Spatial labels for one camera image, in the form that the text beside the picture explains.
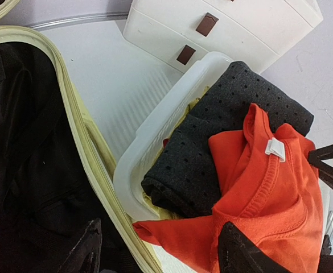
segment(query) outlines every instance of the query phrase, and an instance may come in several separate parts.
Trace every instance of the brown latch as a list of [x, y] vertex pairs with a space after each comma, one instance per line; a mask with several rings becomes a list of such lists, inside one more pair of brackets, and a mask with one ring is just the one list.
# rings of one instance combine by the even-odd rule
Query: brown latch
[[185, 47], [183, 48], [183, 50], [181, 51], [176, 60], [181, 62], [183, 65], [186, 65], [189, 62], [191, 56], [193, 56], [194, 52], [195, 49], [191, 48], [188, 45], [185, 45]]
[[214, 28], [214, 25], [218, 22], [218, 20], [219, 19], [214, 15], [207, 13], [196, 28], [196, 31], [207, 37], [211, 30]]

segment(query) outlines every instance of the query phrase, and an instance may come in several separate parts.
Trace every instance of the dark gray dotted fabric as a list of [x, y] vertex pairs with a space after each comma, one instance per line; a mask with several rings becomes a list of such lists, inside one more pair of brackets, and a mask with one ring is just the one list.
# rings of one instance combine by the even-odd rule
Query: dark gray dotted fabric
[[208, 139], [241, 130], [251, 103], [268, 112], [272, 132], [289, 123], [305, 136], [314, 119], [245, 63], [232, 63], [187, 114], [141, 182], [154, 205], [186, 218], [211, 214], [221, 193]]

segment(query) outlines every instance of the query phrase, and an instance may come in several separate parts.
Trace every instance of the garment label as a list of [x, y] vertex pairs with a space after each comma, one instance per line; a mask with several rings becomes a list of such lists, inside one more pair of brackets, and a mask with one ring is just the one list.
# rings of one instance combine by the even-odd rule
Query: garment label
[[276, 138], [268, 141], [265, 153], [267, 155], [276, 155], [280, 158], [280, 162], [285, 162], [285, 145], [281, 141], [278, 141]]

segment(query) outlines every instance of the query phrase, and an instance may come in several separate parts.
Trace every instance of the yellow fabric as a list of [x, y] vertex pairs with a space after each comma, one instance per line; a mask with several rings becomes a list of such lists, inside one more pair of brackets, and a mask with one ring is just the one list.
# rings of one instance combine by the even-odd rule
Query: yellow fabric
[[[209, 90], [209, 87], [206, 86], [204, 88], [204, 91], [203, 91], [203, 95]], [[186, 115], [191, 111], [191, 109], [193, 109], [193, 107], [200, 101], [200, 98], [196, 98], [195, 100], [193, 100], [192, 102], [190, 102], [188, 104], [188, 106], [185, 108], [185, 113], [184, 115], [182, 116], [182, 118], [178, 121], [178, 123], [175, 125], [175, 128], [177, 128], [185, 119]], [[162, 153], [163, 149], [161, 149], [154, 162], [159, 158], [160, 154]], [[175, 212], [171, 212], [167, 209], [163, 209], [163, 208], [160, 208], [158, 206], [155, 206], [153, 203], [152, 203], [152, 200], [151, 200], [151, 197], [148, 196], [145, 192], [142, 192], [142, 196], [143, 196], [143, 200], [145, 201], [145, 203], [153, 210], [155, 211], [159, 217], [160, 217], [160, 220], [179, 220], [179, 219], [182, 219], [183, 217], [181, 217], [180, 215], [178, 215], [177, 213]]]

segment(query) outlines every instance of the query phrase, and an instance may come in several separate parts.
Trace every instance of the white plastic bin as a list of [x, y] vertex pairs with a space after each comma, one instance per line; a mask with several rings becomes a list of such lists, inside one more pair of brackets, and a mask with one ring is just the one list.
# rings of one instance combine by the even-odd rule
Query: white plastic bin
[[159, 219], [143, 201], [141, 181], [162, 149], [162, 141], [170, 136], [187, 105], [201, 97], [206, 86], [212, 86], [231, 62], [222, 53], [208, 53], [184, 74], [136, 131], [135, 139], [120, 158], [113, 178], [116, 195], [134, 220]]

